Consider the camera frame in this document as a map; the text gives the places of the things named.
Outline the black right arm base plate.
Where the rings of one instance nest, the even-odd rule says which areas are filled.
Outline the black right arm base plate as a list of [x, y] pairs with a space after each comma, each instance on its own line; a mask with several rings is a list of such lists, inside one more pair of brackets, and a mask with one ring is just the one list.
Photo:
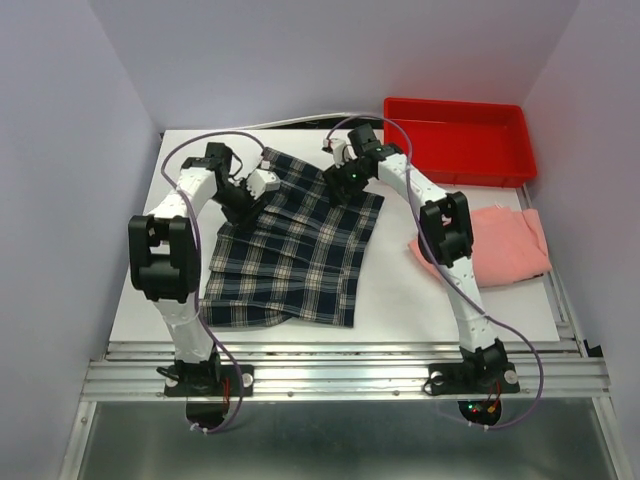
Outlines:
[[501, 419], [502, 397], [520, 392], [519, 377], [512, 363], [497, 370], [476, 371], [470, 362], [428, 365], [422, 392], [431, 397], [458, 396], [462, 418], [485, 430], [496, 429]]

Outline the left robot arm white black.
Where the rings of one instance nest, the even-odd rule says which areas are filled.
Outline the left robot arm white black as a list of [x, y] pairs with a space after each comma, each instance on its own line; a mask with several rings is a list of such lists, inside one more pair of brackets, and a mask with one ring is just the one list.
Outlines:
[[185, 159], [177, 179], [165, 177], [170, 191], [162, 201], [128, 223], [132, 285], [160, 312], [176, 349], [175, 363], [190, 367], [188, 382], [202, 394], [221, 386], [223, 371], [209, 361], [216, 345], [196, 306], [202, 273], [198, 216], [213, 201], [231, 225], [252, 226], [267, 194], [280, 187], [277, 175], [260, 166], [235, 179], [234, 158], [227, 145], [208, 143], [202, 156]]

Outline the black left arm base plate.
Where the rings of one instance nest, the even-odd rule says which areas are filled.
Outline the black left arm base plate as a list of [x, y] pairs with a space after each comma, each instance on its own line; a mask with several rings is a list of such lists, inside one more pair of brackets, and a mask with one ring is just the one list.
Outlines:
[[164, 378], [164, 395], [168, 398], [185, 398], [186, 418], [192, 424], [209, 430], [219, 428], [231, 414], [231, 399], [237, 399], [240, 386], [244, 397], [253, 395], [255, 368], [241, 364], [242, 381], [239, 381], [233, 365], [197, 367], [180, 373], [176, 364], [157, 367]]

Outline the navy plaid skirt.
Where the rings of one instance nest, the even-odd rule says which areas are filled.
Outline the navy plaid skirt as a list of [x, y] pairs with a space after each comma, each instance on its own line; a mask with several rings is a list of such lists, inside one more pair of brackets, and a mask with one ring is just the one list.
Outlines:
[[290, 319], [351, 328], [366, 248], [384, 199], [330, 202], [316, 166], [268, 148], [280, 181], [253, 227], [217, 232], [200, 314], [211, 326], [272, 327]]

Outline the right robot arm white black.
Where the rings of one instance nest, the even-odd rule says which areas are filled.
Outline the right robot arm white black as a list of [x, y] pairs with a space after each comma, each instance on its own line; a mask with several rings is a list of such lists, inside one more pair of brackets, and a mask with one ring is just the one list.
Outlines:
[[486, 317], [475, 279], [474, 236], [466, 196], [437, 186], [411, 164], [398, 145], [381, 143], [369, 124], [351, 130], [346, 141], [326, 137], [322, 150], [334, 161], [323, 172], [334, 203], [348, 203], [373, 178], [407, 201], [416, 221], [421, 255], [446, 284], [463, 356], [461, 381], [472, 390], [484, 389], [508, 360]]

